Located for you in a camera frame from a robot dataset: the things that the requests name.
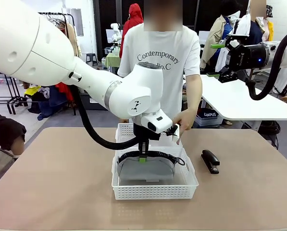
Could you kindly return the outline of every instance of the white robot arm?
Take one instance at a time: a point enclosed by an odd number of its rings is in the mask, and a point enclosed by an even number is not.
[[[58,28],[19,0],[0,0],[0,72],[42,86],[76,85],[117,117],[133,117],[155,133],[172,126],[160,106],[162,70],[140,63],[125,78],[95,70],[74,57]]]
[[[120,25],[118,23],[112,23],[111,28],[114,30],[114,35],[112,36],[113,42],[119,42],[122,39]]]

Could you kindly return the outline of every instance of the black chair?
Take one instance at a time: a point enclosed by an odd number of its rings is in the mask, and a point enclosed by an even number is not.
[[[96,54],[95,53],[88,53],[86,56],[86,64],[92,62],[92,66],[97,65],[97,58],[96,58]]]

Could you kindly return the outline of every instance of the wall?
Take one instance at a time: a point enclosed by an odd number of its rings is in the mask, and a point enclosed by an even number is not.
[[[287,34],[287,0],[267,0],[267,4],[273,7],[275,41],[280,41]]]
[[[78,37],[84,61],[85,54],[96,53],[96,37],[92,0],[21,0],[38,12],[61,12],[63,4],[66,8],[81,9],[84,36]]]

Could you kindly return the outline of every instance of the hand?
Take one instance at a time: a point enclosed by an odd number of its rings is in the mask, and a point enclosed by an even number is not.
[[[128,124],[129,119],[119,119],[119,124]]]
[[[188,108],[174,118],[173,124],[180,125],[180,137],[183,135],[184,131],[190,130],[192,128],[193,123],[195,122],[196,114],[196,110]]]

